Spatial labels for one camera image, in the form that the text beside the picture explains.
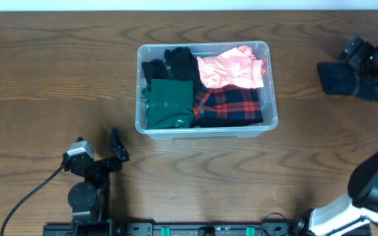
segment plastic bin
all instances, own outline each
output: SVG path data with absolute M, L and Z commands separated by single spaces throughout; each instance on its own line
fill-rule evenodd
M 247 127 L 222 127 L 222 128 L 167 128 L 167 129 L 146 129 L 145 107 L 140 100 L 140 93 L 146 86 L 144 72 L 141 68 L 142 62 L 149 62 L 159 58 L 165 61 L 164 51 L 173 50 L 177 47 L 190 48 L 194 56 L 218 56 L 226 50 L 234 47 L 247 45 L 253 49 L 253 54 L 257 59 L 263 60 L 263 88 L 261 91 L 261 110 L 263 122 Z M 135 127 L 141 134 L 147 134 L 153 139 L 172 138 L 193 138 L 193 137 L 215 137 L 215 136 L 238 136 L 256 137 L 262 132 L 272 130 L 278 124 L 278 114 L 276 113 L 274 83 L 272 80 L 272 70 L 270 66 L 269 47 L 262 41 L 233 42 L 233 43 L 190 43 L 190 44 L 157 44 L 142 45 L 138 49 L 138 72 L 136 77 L 136 115 Z

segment pink fabric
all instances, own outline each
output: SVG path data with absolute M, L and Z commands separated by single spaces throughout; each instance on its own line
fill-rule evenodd
M 207 88 L 236 85 L 246 89 L 263 87 L 262 60 L 256 60 L 252 48 L 241 46 L 219 56 L 197 57 L 199 75 Z

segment green fabric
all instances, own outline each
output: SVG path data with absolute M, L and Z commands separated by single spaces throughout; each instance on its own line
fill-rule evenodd
M 147 129 L 190 128 L 194 121 L 194 82 L 152 79 L 141 92 Z

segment wood grain surface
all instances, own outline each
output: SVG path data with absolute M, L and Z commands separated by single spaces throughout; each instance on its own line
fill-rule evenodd
M 131 156 L 112 175 L 111 212 L 121 218 L 252 222 L 328 204 L 378 150 L 378 103 L 324 94 L 316 71 L 353 35 L 376 43 L 378 11 L 0 12 L 0 228 L 78 136 L 108 157 L 112 126 Z M 274 130 L 168 141 L 136 131 L 139 46 L 254 40 L 270 47 Z M 80 181 L 61 172 L 6 235 L 69 222 L 67 195 Z

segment red and black plaid fabric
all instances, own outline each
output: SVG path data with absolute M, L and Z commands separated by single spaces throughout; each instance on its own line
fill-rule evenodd
M 201 127 L 244 126 L 263 122 L 258 89 L 234 85 L 204 88 L 195 94 L 195 120 Z

